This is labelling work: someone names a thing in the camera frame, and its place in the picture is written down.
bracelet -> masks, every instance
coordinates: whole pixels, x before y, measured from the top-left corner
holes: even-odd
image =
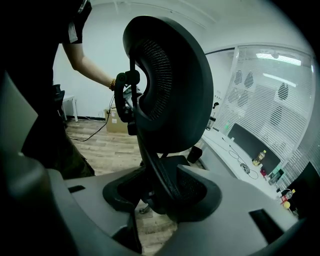
[[[116,87],[116,79],[112,79],[109,88],[111,91],[114,91],[115,87]]]

pants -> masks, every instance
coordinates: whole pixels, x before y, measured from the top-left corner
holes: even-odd
[[[95,171],[68,137],[57,111],[51,117],[38,116],[22,152],[38,160],[45,168],[59,171],[65,180],[95,175]]]

desk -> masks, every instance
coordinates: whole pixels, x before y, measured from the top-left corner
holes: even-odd
[[[64,102],[72,101],[73,115],[76,122],[78,122],[78,115],[76,109],[76,100],[74,95],[65,95],[62,101],[62,111],[64,113],[64,119],[67,120],[67,115],[64,108]]]
[[[259,190],[264,192],[270,198],[275,199],[277,196],[276,187],[274,185],[269,185],[269,183],[263,178],[260,173],[260,167],[254,166],[252,164],[252,159],[247,155],[235,142],[233,142],[228,136],[222,134],[214,129],[206,130],[201,140],[203,141],[203,154],[200,158],[203,166],[217,174],[223,176],[231,176],[239,180],[245,181],[257,187]],[[229,152],[231,147],[238,153],[238,155],[243,159],[245,164],[251,170],[257,172],[258,176],[251,171],[251,178],[240,166],[238,160],[236,159],[236,154]]]

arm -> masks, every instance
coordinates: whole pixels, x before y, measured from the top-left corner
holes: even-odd
[[[85,56],[82,43],[64,43],[63,48],[74,70],[109,88],[113,79]]]

cardboard box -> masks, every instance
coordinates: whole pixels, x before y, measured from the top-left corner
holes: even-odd
[[[107,120],[109,110],[104,110],[104,116]],[[118,116],[118,112],[116,108],[112,108],[110,112],[110,116],[108,122],[106,123],[106,131],[109,133],[128,133],[128,124],[126,122],[122,122],[120,117]]]

